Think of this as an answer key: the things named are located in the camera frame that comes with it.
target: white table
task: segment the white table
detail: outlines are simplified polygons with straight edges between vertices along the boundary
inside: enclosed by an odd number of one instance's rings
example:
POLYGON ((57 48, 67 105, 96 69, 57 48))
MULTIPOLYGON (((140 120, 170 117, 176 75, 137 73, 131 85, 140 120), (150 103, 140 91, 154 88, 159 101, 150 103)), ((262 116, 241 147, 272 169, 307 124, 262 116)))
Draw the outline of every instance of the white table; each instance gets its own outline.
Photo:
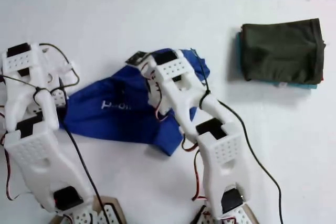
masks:
MULTIPOLYGON (((0 0, 0 50, 51 42, 77 64, 80 89, 115 73, 138 50, 196 48, 211 70, 213 93, 245 120, 256 154, 281 185, 285 223, 334 223, 335 12, 336 0, 0 0), (327 44, 325 81, 317 90, 242 80, 232 60, 242 24, 315 17, 327 44)), ((57 136, 78 161, 65 133, 57 136)), ((190 201, 193 155, 181 148, 166 157, 147 145, 75 138, 100 193, 119 199, 128 223, 189 223, 202 204, 190 201)), ((251 209, 260 223, 279 223, 276 187, 246 145, 244 155, 251 209)), ((52 215, 32 196, 6 200, 0 156, 1 222, 46 223, 52 215)), ((15 165, 11 190, 26 190, 15 165)))

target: black cable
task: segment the black cable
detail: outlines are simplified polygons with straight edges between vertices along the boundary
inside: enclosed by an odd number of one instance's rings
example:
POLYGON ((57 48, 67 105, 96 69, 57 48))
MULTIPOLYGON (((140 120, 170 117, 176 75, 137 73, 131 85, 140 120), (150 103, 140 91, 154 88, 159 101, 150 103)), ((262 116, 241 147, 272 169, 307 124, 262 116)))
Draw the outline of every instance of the black cable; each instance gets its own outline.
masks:
POLYGON ((36 86, 34 86, 34 85, 32 85, 32 84, 30 84, 30 83, 28 83, 28 82, 21 81, 21 80, 19 80, 19 79, 16 79, 16 78, 13 78, 13 77, 10 77, 10 76, 5 76, 5 75, 3 75, 3 74, 0 74, 0 76, 5 77, 5 78, 9 78, 9 79, 14 80, 14 81, 21 82, 21 83, 26 84, 26 85, 28 85, 28 86, 31 86, 31 87, 33 87, 33 88, 37 88, 36 86))
MULTIPOLYGON (((65 106, 66 106, 66 110, 67 110, 67 109, 68 109, 67 93, 66 93, 64 87, 65 87, 65 86, 62 86, 61 88, 59 88, 59 90, 61 90, 61 91, 63 92, 63 94, 64 94, 64 97, 65 97, 65 104, 66 104, 65 106)), ((100 207, 101 207, 101 210, 102 210, 103 213, 104 213, 104 216, 105 216, 105 218, 106 218, 106 222, 109 223, 109 217, 107 216, 107 213, 106 213, 106 211, 105 211, 104 204, 103 204, 103 202, 102 202, 102 200, 101 200, 101 197, 100 197, 100 195, 99 195, 99 193, 98 193, 98 190, 97 190, 97 188, 96 188, 96 185, 95 185, 95 183, 93 182, 93 179, 92 179, 92 177, 91 177, 91 175, 90 175, 90 173, 89 173, 89 171, 88 171, 88 169, 87 169, 87 167, 86 167, 86 164, 85 164, 85 162, 84 162, 84 159, 83 159, 83 157, 82 157, 82 154, 81 154, 81 152, 80 152, 80 150, 79 150, 79 148, 78 148, 78 145, 77 145, 77 143, 76 143, 74 137, 72 136, 72 133, 69 131, 68 127, 66 126, 66 124, 65 124, 65 122, 64 122, 64 120, 63 120, 63 118, 59 118, 59 121, 60 121, 60 123, 63 125, 63 129, 67 132, 69 138, 71 139, 71 141, 72 141, 72 143, 73 143, 73 145, 74 145, 74 147, 75 147, 75 149, 76 149, 76 152, 77 152, 77 154, 78 154, 78 157, 79 157, 79 159, 80 159, 80 162, 82 163, 82 166, 83 166, 83 168, 84 168, 84 170, 85 170, 85 173, 86 173, 86 175, 88 176, 88 178, 89 178, 89 180, 90 180, 90 183, 91 183, 91 185, 92 185, 92 187, 93 187, 93 189, 94 189, 94 192, 96 193, 96 197, 97 197, 97 199, 98 199, 98 202, 99 202, 99 205, 100 205, 100 207)))
POLYGON ((246 131, 246 127, 245 127, 245 123, 243 121, 243 119, 241 119, 241 117, 233 110, 231 109, 228 105, 224 104, 223 102, 221 102, 219 100, 219 103, 224 106, 226 109, 228 109, 233 115, 235 115, 235 117, 238 118, 238 120, 240 121, 240 123, 242 124, 243 130, 244 130, 244 135, 245 135, 245 139, 248 145, 249 150, 252 153, 252 156, 254 157, 254 159, 256 160, 256 162, 258 163, 258 165, 261 167, 261 169, 263 169, 263 171, 267 174, 267 176, 273 181, 273 183, 277 186, 278 191, 279 191, 279 217, 280 217, 280 223, 284 224, 283 220, 282 220, 282 208, 281 208, 281 188, 278 184, 278 182, 275 180, 275 178, 273 178, 273 176, 269 173, 269 171, 266 170, 266 168, 263 166, 263 164, 259 161, 259 159, 257 158, 256 154, 254 153, 252 146, 250 144, 250 141, 248 139, 248 135, 247 135, 247 131, 246 131))
MULTIPOLYGON (((53 44, 51 44, 51 43, 40 43, 39 44, 40 46, 49 46, 49 47, 53 47, 53 48, 55 48, 62 56, 63 56, 63 58, 65 59, 65 61, 68 63, 68 64, 70 64, 70 61, 68 60, 68 58, 66 57, 66 55, 62 52, 62 50, 61 49, 59 49, 57 46, 55 46, 55 45, 53 45, 53 44)), ((78 83, 79 83, 79 80, 80 80, 80 78, 79 78, 79 76, 78 76, 78 74, 76 73, 76 71, 74 70, 74 68, 72 68, 72 72, 73 72, 73 74, 76 76, 76 78, 77 78, 77 81, 75 82, 75 83, 72 83, 72 84, 68 84, 68 85, 64 85, 64 86, 59 86, 59 87, 57 87, 57 88, 54 88, 54 89, 52 89, 51 90, 51 94, 53 94, 53 92, 54 91, 56 91, 56 90, 58 90, 58 89, 62 89, 62 88, 68 88, 68 87, 72 87, 72 86, 75 86, 75 85, 77 85, 78 83)))
MULTIPOLYGON (((198 56, 197 52, 194 50, 194 49, 191 49, 194 54, 196 55, 196 57, 198 58, 198 61, 199 61, 199 64, 201 65, 201 70, 202 70, 202 74, 203 74, 203 77, 204 77, 204 80, 205 80, 205 84, 206 84, 206 92, 205 94, 202 96, 202 98, 200 99, 199 101, 199 107, 202 109, 202 102, 204 100, 204 98, 210 94, 210 89, 209 89, 209 85, 208 85, 208 82, 206 80, 206 75, 205 75, 205 71, 203 69, 203 66, 202 66, 202 63, 201 63, 201 59, 200 57, 198 56)), ((269 173, 269 171, 267 171, 267 169, 263 166, 263 164, 259 161, 259 159, 257 158, 255 152, 253 151, 252 149, 252 146, 250 144, 250 141, 248 139, 248 135, 247 135, 247 130, 246 130, 246 127, 245 127, 245 123, 243 121, 243 119, 241 119, 241 117, 233 110, 231 109, 228 105, 224 104, 223 102, 221 102, 220 100, 218 100, 218 102, 224 106, 227 110, 229 110, 235 117, 238 118, 238 120, 240 121, 242 127, 243 127, 243 130, 244 130, 244 135, 245 135, 245 139, 246 139, 246 142, 247 142, 247 145, 248 145, 248 148, 249 150, 251 151, 252 153, 252 156, 253 158, 256 160, 256 162, 258 163, 258 165, 260 166, 260 168, 267 174, 267 176, 273 181, 273 183, 276 185, 276 187, 278 188, 278 191, 279 191, 279 218, 280 218, 280 223, 281 224, 284 224, 283 222, 283 219, 282 219, 282 207, 281 207, 281 198, 282 198, 282 193, 281 193, 281 188, 278 184, 278 182, 273 178, 273 176, 271 175, 271 173, 269 173)))

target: folded cloth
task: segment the folded cloth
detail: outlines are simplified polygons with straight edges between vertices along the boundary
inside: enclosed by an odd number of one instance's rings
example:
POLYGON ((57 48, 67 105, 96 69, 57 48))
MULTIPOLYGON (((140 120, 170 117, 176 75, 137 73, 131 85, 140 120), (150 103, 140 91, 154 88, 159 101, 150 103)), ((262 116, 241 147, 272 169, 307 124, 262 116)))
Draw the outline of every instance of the folded cloth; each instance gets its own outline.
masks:
MULTIPOLYGON (((153 53, 158 55, 171 49, 153 53)), ((201 65, 191 50, 184 57, 202 81, 201 65)), ((201 59, 206 76, 210 71, 201 59)), ((193 119, 196 108, 190 109, 193 119)), ((182 140, 172 111, 161 123, 154 107, 148 105, 145 79, 136 68, 125 66, 106 79, 97 81, 72 94, 68 100, 65 123, 72 133, 123 142, 153 144, 171 156, 182 140)))
POLYGON ((241 69, 246 80, 319 84, 324 43, 319 19, 254 25, 240 35, 241 69))

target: dark green fabric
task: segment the dark green fabric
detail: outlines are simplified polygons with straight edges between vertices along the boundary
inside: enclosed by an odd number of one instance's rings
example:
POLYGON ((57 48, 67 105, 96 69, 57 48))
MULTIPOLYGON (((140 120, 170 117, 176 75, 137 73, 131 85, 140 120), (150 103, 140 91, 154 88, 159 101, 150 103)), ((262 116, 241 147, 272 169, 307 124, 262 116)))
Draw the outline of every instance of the dark green fabric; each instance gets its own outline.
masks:
POLYGON ((318 84, 323 78, 324 43, 318 18, 244 24, 240 46, 246 80, 318 84))

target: blue fabric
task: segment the blue fabric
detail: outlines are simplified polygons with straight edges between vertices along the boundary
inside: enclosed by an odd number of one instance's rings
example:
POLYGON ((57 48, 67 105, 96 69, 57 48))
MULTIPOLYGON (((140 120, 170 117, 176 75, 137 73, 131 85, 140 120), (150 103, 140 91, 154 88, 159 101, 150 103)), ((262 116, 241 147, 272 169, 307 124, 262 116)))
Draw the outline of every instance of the blue fabric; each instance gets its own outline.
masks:
MULTIPOLYGON (((185 58, 203 80, 200 63, 191 50, 182 50, 185 58)), ((206 76, 210 71, 201 59, 206 76)), ((190 109, 191 119, 196 108, 190 109)), ((159 122, 148 105, 145 79, 138 69, 125 66, 106 79, 97 81, 70 96, 65 123, 75 134, 124 142, 153 144, 172 155, 182 140, 173 112, 159 122)))

